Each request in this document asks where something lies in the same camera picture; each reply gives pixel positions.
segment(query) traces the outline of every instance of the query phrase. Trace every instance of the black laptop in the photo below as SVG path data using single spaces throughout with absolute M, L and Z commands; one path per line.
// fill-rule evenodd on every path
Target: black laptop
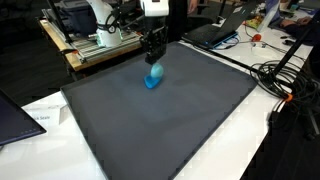
M 236 6 L 233 13 L 226 19 L 221 27 L 207 24 L 185 33 L 182 39 L 202 48 L 214 49 L 222 42 L 237 35 L 236 30 L 256 8 L 256 4 L 256 0 L 249 0 L 246 3 Z
M 0 147 L 46 130 L 0 90 Z

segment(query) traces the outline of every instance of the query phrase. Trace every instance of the white table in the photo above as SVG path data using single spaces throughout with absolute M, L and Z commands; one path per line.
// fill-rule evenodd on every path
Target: white table
M 251 35 L 256 33 L 253 29 L 247 30 Z M 243 26 L 239 27 L 238 31 L 242 41 L 249 40 Z M 268 29 L 262 33 L 262 38 L 276 47 L 288 50 L 289 47 L 282 45 L 282 35 L 282 32 Z M 296 54 L 307 58 L 310 51 L 311 47 L 301 46 Z M 219 52 L 247 65 L 272 60 L 251 54 L 250 43 L 239 44 L 227 51 Z M 247 70 L 226 60 L 215 59 L 248 73 Z M 299 67 L 303 65 L 297 58 L 292 58 L 290 62 Z M 175 179 L 239 179 L 268 132 L 268 114 L 277 102 L 279 99 L 256 87 Z M 59 92 L 24 108 L 34 104 L 55 105 L 66 102 Z M 4 147 L 0 152 L 1 179 L 105 179 L 74 117 L 68 111 L 65 113 L 66 118 L 59 125 L 46 125 L 39 121 L 47 129 L 46 134 Z

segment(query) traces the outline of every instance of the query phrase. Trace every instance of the person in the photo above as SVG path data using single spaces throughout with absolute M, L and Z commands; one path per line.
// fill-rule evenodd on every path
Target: person
M 168 26 L 168 42 L 179 41 L 184 33 L 188 14 L 194 12 L 199 0 L 169 0 L 169 16 L 166 20 Z
M 314 18 L 320 20 L 320 11 L 318 11 Z M 310 25 L 312 18 L 306 16 L 304 18 L 298 19 L 296 22 L 292 20 L 284 19 L 280 26 L 284 28 L 284 30 L 293 36 L 294 38 L 300 37 L 307 26 Z M 320 25 L 317 24 L 311 30 L 311 32 L 306 36 L 304 42 L 306 45 L 313 46 L 309 57 L 305 64 L 306 73 L 310 74 L 313 77 L 320 79 L 320 57 L 318 53 L 320 52 Z

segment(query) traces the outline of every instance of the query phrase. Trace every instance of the desk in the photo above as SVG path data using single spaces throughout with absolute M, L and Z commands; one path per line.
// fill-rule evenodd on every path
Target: desk
M 244 33 L 242 26 L 239 27 L 239 33 Z M 270 37 L 265 41 L 275 46 L 280 45 L 282 40 L 277 37 L 278 33 L 267 30 L 263 33 L 263 37 L 273 34 L 273 38 Z M 257 57 L 241 52 L 243 50 L 248 52 L 247 49 L 250 47 L 250 44 L 243 44 L 222 53 L 252 65 L 257 62 Z M 310 51 L 311 47 L 301 46 L 298 53 L 306 58 Z M 248 72 L 225 60 L 218 60 Z M 259 62 L 268 60 L 271 59 L 259 58 Z M 303 62 L 297 58 L 292 58 L 290 62 L 300 67 L 303 65 Z M 66 103 L 59 92 L 28 106 L 51 103 L 52 100 L 59 101 L 55 103 Z M 256 87 L 205 142 L 175 179 L 240 179 L 268 132 L 268 114 L 277 102 L 279 99 Z M 59 126 L 45 127 L 47 134 L 4 147 L 0 153 L 0 175 L 3 179 L 105 179 L 75 119 L 69 112 L 66 113 L 67 118 Z
M 58 47 L 59 51 L 62 51 L 64 49 L 70 49 L 70 45 L 65 43 L 64 40 L 61 38 L 57 30 L 55 30 L 54 26 L 48 22 L 46 19 L 39 20 L 39 25 L 54 42 L 54 44 Z M 93 61 L 87 61 L 87 62 L 81 62 L 80 58 L 76 56 L 75 54 L 69 53 L 65 55 L 65 61 L 67 63 L 67 66 L 69 66 L 70 72 L 77 72 L 86 68 L 89 68 L 93 65 L 96 65 L 98 63 L 110 60 L 112 58 L 115 58 L 119 55 L 123 55 L 125 53 L 134 51 L 136 49 L 139 49 L 141 47 L 141 44 L 139 41 L 135 41 L 131 44 L 128 44 L 122 48 L 116 48 L 108 53 L 106 53 L 104 56 L 101 56 Z

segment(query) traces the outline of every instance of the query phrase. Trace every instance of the gray tray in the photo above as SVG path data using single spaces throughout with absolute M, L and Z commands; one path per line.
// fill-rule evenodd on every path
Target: gray tray
M 109 179 L 172 179 L 256 86 L 251 77 L 178 43 L 147 89 L 144 55 L 62 88 Z

